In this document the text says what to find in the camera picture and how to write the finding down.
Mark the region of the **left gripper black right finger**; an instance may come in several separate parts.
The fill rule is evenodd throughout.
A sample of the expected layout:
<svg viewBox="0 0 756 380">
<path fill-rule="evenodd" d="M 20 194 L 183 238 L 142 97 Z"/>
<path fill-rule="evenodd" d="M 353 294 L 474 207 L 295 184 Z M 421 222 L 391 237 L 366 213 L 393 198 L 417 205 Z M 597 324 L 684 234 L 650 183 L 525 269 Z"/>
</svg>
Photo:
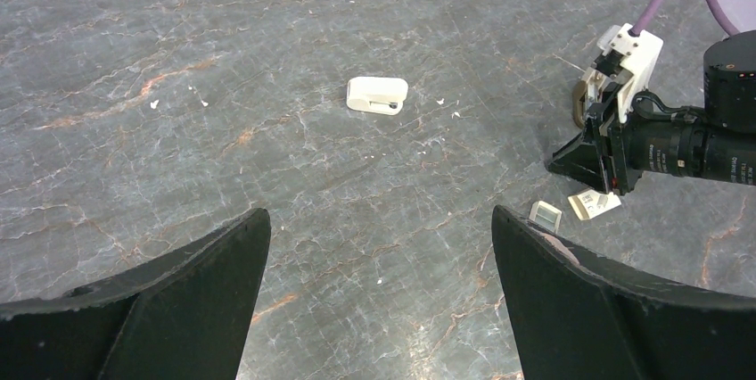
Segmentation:
<svg viewBox="0 0 756 380">
<path fill-rule="evenodd" d="M 632 268 L 503 206 L 491 234 L 525 378 L 754 378 L 753 298 Z"/>
</svg>

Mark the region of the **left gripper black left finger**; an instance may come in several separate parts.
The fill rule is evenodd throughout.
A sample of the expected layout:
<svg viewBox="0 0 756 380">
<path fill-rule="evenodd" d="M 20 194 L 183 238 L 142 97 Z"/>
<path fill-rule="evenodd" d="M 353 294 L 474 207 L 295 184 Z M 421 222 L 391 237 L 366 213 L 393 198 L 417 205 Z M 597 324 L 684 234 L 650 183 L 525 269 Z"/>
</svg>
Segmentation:
<svg viewBox="0 0 756 380">
<path fill-rule="evenodd" d="M 235 378 L 270 241 L 253 209 L 118 275 L 3 304 L 2 378 Z"/>
</svg>

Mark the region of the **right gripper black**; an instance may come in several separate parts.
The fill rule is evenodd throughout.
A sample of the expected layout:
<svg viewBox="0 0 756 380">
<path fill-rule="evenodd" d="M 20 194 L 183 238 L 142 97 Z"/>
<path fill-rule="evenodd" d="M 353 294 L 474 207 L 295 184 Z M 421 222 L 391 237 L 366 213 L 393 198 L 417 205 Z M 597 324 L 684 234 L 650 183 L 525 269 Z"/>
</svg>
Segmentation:
<svg viewBox="0 0 756 380">
<path fill-rule="evenodd" d="M 629 165 L 629 132 L 619 122 L 618 84 L 609 84 L 589 108 L 584 130 L 552 154 L 546 169 L 599 193 L 626 195 L 643 172 Z"/>
</svg>

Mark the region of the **staple strip box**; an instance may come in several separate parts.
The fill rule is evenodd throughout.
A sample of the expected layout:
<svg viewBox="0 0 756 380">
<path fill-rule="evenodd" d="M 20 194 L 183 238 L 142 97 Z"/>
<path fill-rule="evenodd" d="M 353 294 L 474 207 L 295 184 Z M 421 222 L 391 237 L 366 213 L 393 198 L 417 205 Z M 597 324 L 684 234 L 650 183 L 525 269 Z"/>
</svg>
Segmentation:
<svg viewBox="0 0 756 380">
<path fill-rule="evenodd" d="M 620 197 L 614 193 L 603 194 L 587 189 L 568 197 L 568 202 L 579 220 L 593 219 L 621 206 Z"/>
</svg>

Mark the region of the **clear staple tray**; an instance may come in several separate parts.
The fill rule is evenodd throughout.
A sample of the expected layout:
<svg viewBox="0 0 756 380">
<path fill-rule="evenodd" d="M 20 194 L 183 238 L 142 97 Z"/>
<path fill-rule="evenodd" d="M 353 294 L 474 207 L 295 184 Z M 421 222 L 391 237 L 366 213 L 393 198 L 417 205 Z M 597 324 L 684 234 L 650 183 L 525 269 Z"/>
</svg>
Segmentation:
<svg viewBox="0 0 756 380">
<path fill-rule="evenodd" d="M 563 212 L 548 202 L 536 201 L 531 205 L 529 220 L 550 233 L 557 234 Z"/>
</svg>

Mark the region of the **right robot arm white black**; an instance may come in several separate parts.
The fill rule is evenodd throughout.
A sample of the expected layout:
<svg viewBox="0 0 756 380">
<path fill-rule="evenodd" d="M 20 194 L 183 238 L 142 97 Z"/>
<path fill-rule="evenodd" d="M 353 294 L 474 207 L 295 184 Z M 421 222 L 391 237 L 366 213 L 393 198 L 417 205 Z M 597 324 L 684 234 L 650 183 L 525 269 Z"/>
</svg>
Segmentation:
<svg viewBox="0 0 756 380">
<path fill-rule="evenodd" d="M 609 31 L 603 52 L 573 91 L 580 133 L 552 154 L 548 171 L 601 193 L 624 195 L 646 171 L 755 183 L 755 33 L 703 55 L 702 107 L 671 107 L 648 87 L 663 42 L 628 27 Z"/>
</svg>

